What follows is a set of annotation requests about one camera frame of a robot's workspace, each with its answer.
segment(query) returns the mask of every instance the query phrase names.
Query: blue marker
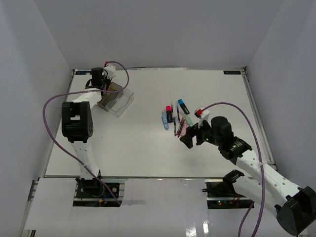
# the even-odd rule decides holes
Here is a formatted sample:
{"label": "blue marker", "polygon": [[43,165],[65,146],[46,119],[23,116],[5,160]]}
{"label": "blue marker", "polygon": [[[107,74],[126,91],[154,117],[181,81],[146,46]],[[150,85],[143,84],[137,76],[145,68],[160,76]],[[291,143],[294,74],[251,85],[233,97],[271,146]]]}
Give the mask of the blue marker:
{"label": "blue marker", "polygon": [[186,107],[186,105],[184,104],[184,102],[180,99],[178,100],[178,103],[180,105],[180,107],[182,108],[183,112],[188,115],[190,112],[188,110],[188,108]]}
{"label": "blue marker", "polygon": [[161,120],[162,120],[164,129],[168,130],[169,129],[169,125],[168,125],[168,121],[167,121],[167,115],[163,111],[162,111],[161,115],[162,115],[161,116]]}

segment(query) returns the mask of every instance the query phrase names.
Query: cable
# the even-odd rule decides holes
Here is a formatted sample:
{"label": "cable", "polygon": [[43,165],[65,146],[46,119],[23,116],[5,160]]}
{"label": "cable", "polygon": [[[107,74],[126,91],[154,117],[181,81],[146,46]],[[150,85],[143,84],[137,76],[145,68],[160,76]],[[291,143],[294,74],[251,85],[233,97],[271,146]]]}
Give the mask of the cable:
{"label": "cable", "polygon": [[104,201],[105,199],[107,199],[111,194],[107,194],[105,197],[102,198],[102,201]]}
{"label": "cable", "polygon": [[[258,139],[257,139],[257,136],[256,136],[256,133],[251,125],[251,122],[250,120],[248,119],[247,115],[244,113],[244,111],[241,110],[241,108],[239,108],[237,105],[234,105],[232,103],[228,103],[228,102],[218,102],[218,103],[214,103],[214,104],[211,104],[209,106],[206,106],[204,109],[202,109],[202,112],[215,106],[215,105],[230,105],[230,106],[233,106],[234,108],[238,109],[242,115],[244,116],[244,118],[247,120],[247,123],[250,127],[250,130],[252,132],[252,135],[253,135],[253,138],[255,139],[255,143],[256,143],[256,147],[257,147],[257,150],[258,150],[258,159],[259,159],[259,162],[262,163],[262,156],[261,156],[261,150],[260,150],[260,146],[259,146],[259,142],[258,142]],[[256,226],[255,226],[255,229],[253,230],[253,233],[251,235],[251,237],[255,237],[256,234],[257,234],[257,231],[259,229],[259,225],[260,225],[260,222],[261,222],[261,219],[262,219],[262,214],[263,214],[263,209],[264,209],[264,205],[265,205],[265,192],[266,192],[266,189],[265,189],[265,173],[264,173],[264,170],[263,170],[263,165],[260,166],[260,169],[261,169],[261,187],[262,187],[262,194],[261,194],[261,204],[260,204],[260,211],[259,211],[259,216],[258,216],[258,220],[257,220],[257,223],[256,223]],[[243,217],[241,223],[240,223],[240,226],[239,226],[239,230],[238,230],[238,237],[240,237],[240,234],[241,234],[241,228],[242,228],[242,225],[247,217],[247,215],[249,214],[252,206],[249,207],[249,209],[247,210],[245,216]]]}
{"label": "cable", "polygon": [[109,193],[112,195],[112,197],[114,198],[114,200],[120,205],[120,202],[119,200],[116,198],[116,196],[112,193],[111,189],[109,188],[109,186],[104,183],[101,179],[99,179],[97,176],[95,176],[91,171],[90,169],[76,156],[74,156],[73,154],[71,154],[69,151],[67,151],[62,145],[59,144],[59,142],[57,142],[57,140],[55,139],[54,135],[51,133],[50,129],[49,129],[49,126],[47,124],[47,119],[46,119],[46,107],[48,105],[48,103],[50,101],[52,101],[53,99],[56,99],[58,97],[61,97],[61,96],[66,96],[66,95],[75,95],[75,94],[84,94],[84,93],[89,93],[89,92],[94,92],[94,91],[100,91],[100,92],[104,92],[104,93],[119,93],[121,91],[123,91],[129,84],[129,74],[127,72],[127,69],[119,62],[116,62],[116,61],[109,61],[107,63],[116,63],[116,64],[119,64],[123,69],[124,71],[126,72],[126,75],[127,75],[127,83],[124,87],[122,87],[120,90],[118,91],[106,91],[106,90],[99,90],[99,89],[93,89],[93,90],[89,90],[89,91],[76,91],[76,92],[68,92],[68,93],[64,93],[64,94],[59,94],[59,95],[54,95],[53,97],[49,98],[44,106],[43,106],[43,110],[42,110],[42,116],[43,116],[43,121],[44,121],[44,125],[45,125],[45,128],[48,132],[48,135],[50,136],[50,138],[53,140],[53,142],[56,144],[57,147],[59,147],[63,152],[65,152],[66,154],[70,155],[72,158],[74,158],[76,161],[78,161],[87,171],[88,173],[93,177],[95,178],[97,181],[99,181],[108,191]]}

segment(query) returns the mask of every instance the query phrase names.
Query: pink marker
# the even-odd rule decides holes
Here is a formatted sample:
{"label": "pink marker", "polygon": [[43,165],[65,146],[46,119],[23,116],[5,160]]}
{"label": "pink marker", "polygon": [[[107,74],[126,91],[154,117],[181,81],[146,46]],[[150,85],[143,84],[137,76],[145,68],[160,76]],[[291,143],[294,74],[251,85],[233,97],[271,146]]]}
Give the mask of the pink marker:
{"label": "pink marker", "polygon": [[184,135],[186,135],[187,127],[188,127],[188,124],[185,122],[185,123],[183,124],[183,126],[182,126],[182,130],[181,130],[181,134],[180,134],[181,137],[184,136]]}

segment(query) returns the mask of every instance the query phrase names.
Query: pen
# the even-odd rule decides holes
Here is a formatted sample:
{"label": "pen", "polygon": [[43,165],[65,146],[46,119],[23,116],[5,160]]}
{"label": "pen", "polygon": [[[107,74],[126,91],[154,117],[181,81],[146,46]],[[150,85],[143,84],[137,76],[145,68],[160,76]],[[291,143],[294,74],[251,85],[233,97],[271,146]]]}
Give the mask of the pen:
{"label": "pen", "polygon": [[176,106],[177,106],[178,121],[179,121],[179,123],[180,123],[179,106],[178,106],[178,104],[177,104]]}
{"label": "pen", "polygon": [[177,131],[177,135],[178,135],[178,137],[179,137],[179,135],[180,135],[180,132],[181,132],[181,129],[182,129],[183,123],[184,123],[184,118],[182,118],[182,119],[181,119],[181,122],[180,122],[180,125],[179,125],[179,128],[178,128],[178,131]]}
{"label": "pen", "polygon": [[173,129],[174,129],[174,136],[177,135],[177,125],[176,125],[176,118],[173,117]]}
{"label": "pen", "polygon": [[174,116],[173,116],[173,103],[171,101],[171,116],[172,116],[172,119],[174,120]]}

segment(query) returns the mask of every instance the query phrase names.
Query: white floor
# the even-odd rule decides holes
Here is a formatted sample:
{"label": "white floor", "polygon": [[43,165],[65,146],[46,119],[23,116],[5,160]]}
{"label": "white floor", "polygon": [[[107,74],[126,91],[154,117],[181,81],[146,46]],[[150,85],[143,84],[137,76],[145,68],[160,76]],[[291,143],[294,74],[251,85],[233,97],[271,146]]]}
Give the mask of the white floor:
{"label": "white floor", "polygon": [[[165,131],[161,112],[171,101],[183,99],[193,122],[193,115],[200,106],[215,102],[231,102],[240,106],[255,128],[258,129],[241,75],[224,75],[223,71],[204,70],[128,70],[135,100],[120,118],[95,106],[92,108],[94,134],[92,147],[96,162],[103,176],[118,177],[223,177],[235,168],[210,144],[187,149],[173,135],[173,126]],[[90,75],[76,75],[70,91],[83,90]],[[114,81],[126,83],[124,71],[117,71]],[[69,96],[73,100],[79,95]],[[248,124],[242,114],[233,107],[216,106],[211,118],[225,116],[232,124],[236,136],[256,150]],[[57,140],[69,151],[71,144],[62,136]],[[267,151],[261,145],[263,160]],[[75,160],[54,146],[46,177],[79,176]]]}

